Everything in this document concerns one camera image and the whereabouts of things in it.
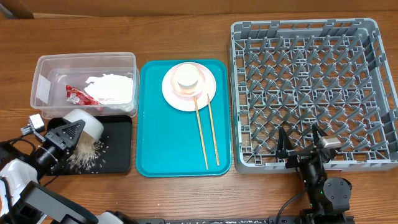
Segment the gray plastic rack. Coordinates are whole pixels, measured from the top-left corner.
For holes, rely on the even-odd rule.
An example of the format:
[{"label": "gray plastic rack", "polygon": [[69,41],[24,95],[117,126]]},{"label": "gray plastic rack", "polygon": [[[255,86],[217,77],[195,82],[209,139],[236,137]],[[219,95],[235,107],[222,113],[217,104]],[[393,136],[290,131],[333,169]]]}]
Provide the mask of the gray plastic rack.
[{"label": "gray plastic rack", "polygon": [[239,172],[293,172],[275,158],[278,127],[306,150],[313,123],[343,144],[327,169],[398,166],[398,98],[376,21],[235,22],[229,56]]}]

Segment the blue tray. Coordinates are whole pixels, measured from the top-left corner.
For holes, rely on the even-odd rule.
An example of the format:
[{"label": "blue tray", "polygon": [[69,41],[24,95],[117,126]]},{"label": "blue tray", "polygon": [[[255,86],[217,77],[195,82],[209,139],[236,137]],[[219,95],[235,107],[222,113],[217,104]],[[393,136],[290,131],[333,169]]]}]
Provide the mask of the blue tray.
[{"label": "blue tray", "polygon": [[[216,78],[216,95],[211,101],[220,166],[211,133],[208,107],[199,111],[205,140],[206,170],[196,112],[171,107],[162,94],[162,80],[174,65],[196,62],[207,67]],[[137,127],[137,170],[146,177],[222,175],[231,167],[231,127],[225,65],[219,60],[158,60],[141,70]]]}]

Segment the clear plastic bin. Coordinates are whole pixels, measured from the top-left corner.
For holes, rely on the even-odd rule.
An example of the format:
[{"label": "clear plastic bin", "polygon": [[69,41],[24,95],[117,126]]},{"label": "clear plastic bin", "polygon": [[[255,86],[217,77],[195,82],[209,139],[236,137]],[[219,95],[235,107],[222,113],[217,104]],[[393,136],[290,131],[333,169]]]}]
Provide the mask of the clear plastic bin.
[{"label": "clear plastic bin", "polygon": [[[88,77],[103,74],[124,75],[133,79],[132,100],[118,105],[74,105],[67,101],[66,86],[80,90],[88,86]],[[133,53],[85,53],[46,55],[39,58],[33,77],[30,105],[42,110],[43,118],[62,117],[79,108],[98,115],[126,114],[135,116],[138,111],[139,70]]]}]

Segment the black tray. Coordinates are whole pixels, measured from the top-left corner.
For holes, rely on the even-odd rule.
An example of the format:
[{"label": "black tray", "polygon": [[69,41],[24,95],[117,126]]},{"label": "black tray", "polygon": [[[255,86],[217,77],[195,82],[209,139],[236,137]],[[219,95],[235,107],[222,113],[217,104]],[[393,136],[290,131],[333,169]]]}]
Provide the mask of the black tray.
[{"label": "black tray", "polygon": [[[96,116],[104,126],[104,131],[99,139],[104,143],[99,158],[95,159],[95,165],[89,170],[69,170],[67,161],[59,161],[47,175],[73,175],[73,174],[117,174],[125,173],[131,167],[131,141],[132,121],[129,116]],[[63,125],[62,118],[53,118],[47,125],[47,130]]]}]

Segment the white plate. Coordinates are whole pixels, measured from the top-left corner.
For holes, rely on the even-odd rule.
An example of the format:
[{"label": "white plate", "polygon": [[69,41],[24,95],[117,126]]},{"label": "white plate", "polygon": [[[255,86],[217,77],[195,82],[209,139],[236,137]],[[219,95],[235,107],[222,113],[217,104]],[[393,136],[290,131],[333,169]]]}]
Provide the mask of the white plate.
[{"label": "white plate", "polygon": [[193,101],[193,96],[191,97],[183,97],[177,95],[170,84],[171,77],[173,75],[173,71],[175,68],[182,64],[191,64],[196,66],[197,69],[202,70],[205,75],[205,84],[203,85],[202,91],[196,96],[198,109],[202,109],[207,105],[207,94],[209,94],[210,101],[213,99],[216,94],[216,79],[214,78],[212,72],[207,69],[205,66],[195,63],[195,62],[184,62],[180,63],[174,67],[172,67],[164,76],[162,81],[162,93],[163,97],[166,99],[167,103],[180,111],[195,111],[195,102]]}]

